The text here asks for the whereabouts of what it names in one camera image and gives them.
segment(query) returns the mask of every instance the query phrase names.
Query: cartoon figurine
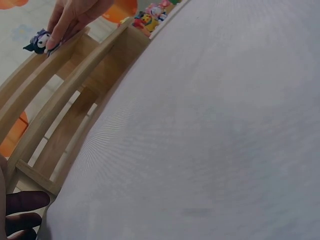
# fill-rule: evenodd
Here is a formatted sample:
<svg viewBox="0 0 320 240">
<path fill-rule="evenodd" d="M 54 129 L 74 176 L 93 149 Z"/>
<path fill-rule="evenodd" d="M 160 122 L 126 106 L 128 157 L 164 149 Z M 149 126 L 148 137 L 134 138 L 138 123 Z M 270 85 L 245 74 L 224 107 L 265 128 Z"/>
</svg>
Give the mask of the cartoon figurine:
<svg viewBox="0 0 320 240">
<path fill-rule="evenodd" d="M 172 3 L 169 0 L 162 0 L 159 4 L 163 9 L 169 7 Z"/>
<path fill-rule="evenodd" d="M 152 15 L 156 20 L 163 22 L 167 18 L 166 9 L 161 5 L 151 3 L 146 9 L 147 14 Z"/>
<path fill-rule="evenodd" d="M 151 33 L 148 31 L 145 24 L 142 22 L 140 18 L 135 18 L 134 22 L 132 23 L 132 26 L 141 30 L 147 37 L 150 37 Z"/>
<path fill-rule="evenodd" d="M 158 21 L 163 22 L 166 18 L 166 12 L 160 6 L 153 6 L 150 9 L 150 14 L 155 17 Z"/>
<path fill-rule="evenodd" d="M 50 32 L 42 29 L 41 31 L 38 31 L 36 35 L 30 40 L 30 44 L 28 46 L 25 46 L 23 49 L 28 50 L 30 52 L 34 51 L 36 54 L 47 54 L 48 56 L 50 56 L 50 54 L 57 50 L 58 47 L 60 47 L 61 45 L 61 43 L 59 43 L 53 49 L 47 50 L 46 44 L 50 36 Z"/>
<path fill-rule="evenodd" d="M 141 19 L 142 23 L 144 24 L 145 28 L 152 33 L 155 28 L 159 25 L 159 22 L 157 19 L 155 19 L 152 15 L 147 14 L 143 11 L 139 12 L 139 15 L 136 17 L 136 19 Z"/>
</svg>

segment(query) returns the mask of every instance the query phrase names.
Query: white sheet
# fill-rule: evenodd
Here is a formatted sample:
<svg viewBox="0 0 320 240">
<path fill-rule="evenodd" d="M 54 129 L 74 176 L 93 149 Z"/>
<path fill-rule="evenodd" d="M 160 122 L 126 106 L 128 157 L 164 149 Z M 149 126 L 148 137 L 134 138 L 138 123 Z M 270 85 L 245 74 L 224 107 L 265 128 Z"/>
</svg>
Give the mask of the white sheet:
<svg viewBox="0 0 320 240">
<path fill-rule="evenodd" d="M 191 0 L 92 128 L 40 240 L 318 240 L 320 1 Z"/>
</svg>

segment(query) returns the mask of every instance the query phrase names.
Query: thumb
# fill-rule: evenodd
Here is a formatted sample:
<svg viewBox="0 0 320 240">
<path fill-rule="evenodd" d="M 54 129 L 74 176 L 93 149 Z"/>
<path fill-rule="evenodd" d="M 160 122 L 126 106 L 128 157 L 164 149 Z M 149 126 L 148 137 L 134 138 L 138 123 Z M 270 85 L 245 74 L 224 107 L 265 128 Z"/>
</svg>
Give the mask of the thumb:
<svg viewBox="0 0 320 240">
<path fill-rule="evenodd" d="M 48 42 L 46 43 L 46 49 L 51 50 L 56 45 L 58 45 L 65 35 L 70 23 L 74 19 L 75 14 L 74 11 L 71 10 L 70 7 L 65 7 L 63 9 L 62 15 L 58 21 L 58 23 L 53 28 L 51 37 L 49 38 Z"/>
</svg>

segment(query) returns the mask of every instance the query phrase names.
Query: toy figurine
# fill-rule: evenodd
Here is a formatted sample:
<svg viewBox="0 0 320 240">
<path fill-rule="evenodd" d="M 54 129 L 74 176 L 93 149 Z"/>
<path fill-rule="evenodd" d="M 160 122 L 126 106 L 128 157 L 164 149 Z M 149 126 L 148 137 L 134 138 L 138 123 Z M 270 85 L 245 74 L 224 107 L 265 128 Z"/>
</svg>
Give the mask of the toy figurine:
<svg viewBox="0 0 320 240">
<path fill-rule="evenodd" d="M 158 21 L 161 21 L 161 22 L 163 22 L 167 18 L 167 15 L 166 15 L 164 8 L 161 8 L 159 5 L 152 6 L 150 8 L 150 14 L 152 16 L 154 16 L 155 19 L 157 19 Z"/>
<path fill-rule="evenodd" d="M 181 0 L 169 0 L 173 5 L 177 5 L 181 2 Z"/>
<path fill-rule="evenodd" d="M 58 47 L 60 47 L 61 45 L 61 43 L 59 43 L 53 49 L 47 50 L 46 44 L 50 36 L 50 32 L 42 29 L 41 31 L 38 31 L 36 35 L 30 40 L 30 44 L 28 46 L 25 46 L 23 49 L 28 50 L 30 52 L 34 51 L 36 54 L 47 54 L 48 56 L 50 56 L 50 54 L 57 50 Z"/>
<path fill-rule="evenodd" d="M 163 9 L 169 7 L 172 3 L 169 0 L 162 0 L 159 4 Z"/>
<path fill-rule="evenodd" d="M 143 11 L 139 12 L 139 15 L 136 17 L 136 19 L 141 19 L 142 23 L 144 24 L 145 28 L 152 33 L 156 27 L 159 25 L 159 22 L 157 19 L 155 19 L 152 15 L 147 14 Z"/>
<path fill-rule="evenodd" d="M 141 30 L 141 32 L 143 32 L 144 35 L 146 35 L 147 37 L 150 37 L 151 33 L 148 31 L 145 24 L 142 22 L 140 18 L 135 18 L 132 26 Z"/>
</svg>

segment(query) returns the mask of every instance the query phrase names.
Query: wooden rail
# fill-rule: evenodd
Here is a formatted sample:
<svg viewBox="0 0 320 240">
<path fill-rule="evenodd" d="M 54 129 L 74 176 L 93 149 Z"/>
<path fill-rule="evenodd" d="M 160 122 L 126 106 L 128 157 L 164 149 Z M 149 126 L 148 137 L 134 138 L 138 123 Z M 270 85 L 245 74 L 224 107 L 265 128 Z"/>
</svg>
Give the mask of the wooden rail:
<svg viewBox="0 0 320 240">
<path fill-rule="evenodd" d="M 55 197 L 66 179 L 91 126 L 112 95 L 116 83 L 149 45 L 150 40 L 126 21 L 102 43 L 84 29 L 49 58 L 29 57 L 0 87 L 0 142 L 7 136 L 20 114 L 53 75 L 64 82 L 44 104 L 8 159 L 4 173 L 6 190 L 12 192 L 18 181 L 32 184 Z M 30 164 L 36 148 L 73 94 L 80 94 L 57 125 L 34 165 Z M 88 111 L 97 104 L 83 129 Z M 62 156 L 75 134 L 77 143 L 64 162 Z M 57 166 L 61 165 L 55 179 Z"/>
</svg>

